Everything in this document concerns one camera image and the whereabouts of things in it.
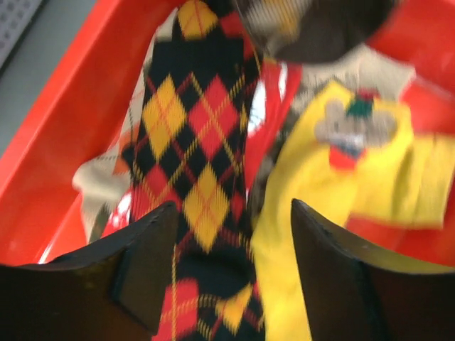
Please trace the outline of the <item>black red argyle sock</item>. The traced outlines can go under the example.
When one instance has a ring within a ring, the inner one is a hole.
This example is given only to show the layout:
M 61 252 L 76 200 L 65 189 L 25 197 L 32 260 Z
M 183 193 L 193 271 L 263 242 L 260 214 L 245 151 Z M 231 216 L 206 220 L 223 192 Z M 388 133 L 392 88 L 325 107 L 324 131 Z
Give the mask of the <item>black red argyle sock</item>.
M 229 1 L 187 1 L 154 45 L 136 143 L 131 219 L 178 209 L 157 340 L 263 340 L 244 178 L 261 57 Z

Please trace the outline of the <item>brown yellow argyle sock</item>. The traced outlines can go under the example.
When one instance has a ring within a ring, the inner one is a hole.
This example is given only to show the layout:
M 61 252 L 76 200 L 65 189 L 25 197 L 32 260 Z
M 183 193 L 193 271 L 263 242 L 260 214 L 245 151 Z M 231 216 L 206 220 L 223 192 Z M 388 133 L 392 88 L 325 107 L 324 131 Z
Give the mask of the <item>brown yellow argyle sock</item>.
M 234 1 L 254 46 L 265 56 L 297 64 L 332 63 L 365 43 L 399 1 Z
M 89 243 L 129 224 L 132 177 L 122 152 L 137 139 L 145 74 L 151 66 L 154 44 L 157 39 L 171 37 L 177 11 L 171 12 L 149 42 L 119 136 L 103 154 L 82 164 L 73 176 L 73 187 L 82 195 L 81 218 Z

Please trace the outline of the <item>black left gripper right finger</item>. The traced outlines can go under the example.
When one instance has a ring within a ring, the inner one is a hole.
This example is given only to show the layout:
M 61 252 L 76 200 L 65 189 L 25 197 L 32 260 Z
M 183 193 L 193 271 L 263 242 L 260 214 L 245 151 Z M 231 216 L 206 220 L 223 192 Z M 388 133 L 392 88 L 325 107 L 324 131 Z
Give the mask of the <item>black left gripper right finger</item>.
M 291 230 L 313 340 L 454 339 L 454 268 L 373 244 L 297 199 Z

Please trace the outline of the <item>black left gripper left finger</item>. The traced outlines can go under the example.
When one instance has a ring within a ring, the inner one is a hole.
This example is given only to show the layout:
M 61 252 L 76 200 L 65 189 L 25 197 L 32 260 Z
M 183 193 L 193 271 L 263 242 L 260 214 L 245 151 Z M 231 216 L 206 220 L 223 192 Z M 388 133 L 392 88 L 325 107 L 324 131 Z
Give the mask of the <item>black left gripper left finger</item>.
M 166 202 L 47 264 L 1 267 L 2 340 L 150 340 L 171 280 L 178 212 Z

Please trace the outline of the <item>red plastic bin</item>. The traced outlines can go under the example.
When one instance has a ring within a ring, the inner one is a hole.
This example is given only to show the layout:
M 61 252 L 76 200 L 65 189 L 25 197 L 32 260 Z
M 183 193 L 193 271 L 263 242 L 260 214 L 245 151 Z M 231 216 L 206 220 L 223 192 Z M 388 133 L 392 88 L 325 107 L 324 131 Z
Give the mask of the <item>red plastic bin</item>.
M 1 262 L 85 244 L 77 168 L 117 137 L 151 36 L 176 1 L 98 1 L 1 157 Z M 454 132 L 454 2 L 406 1 L 371 42 L 412 63 L 419 132 Z

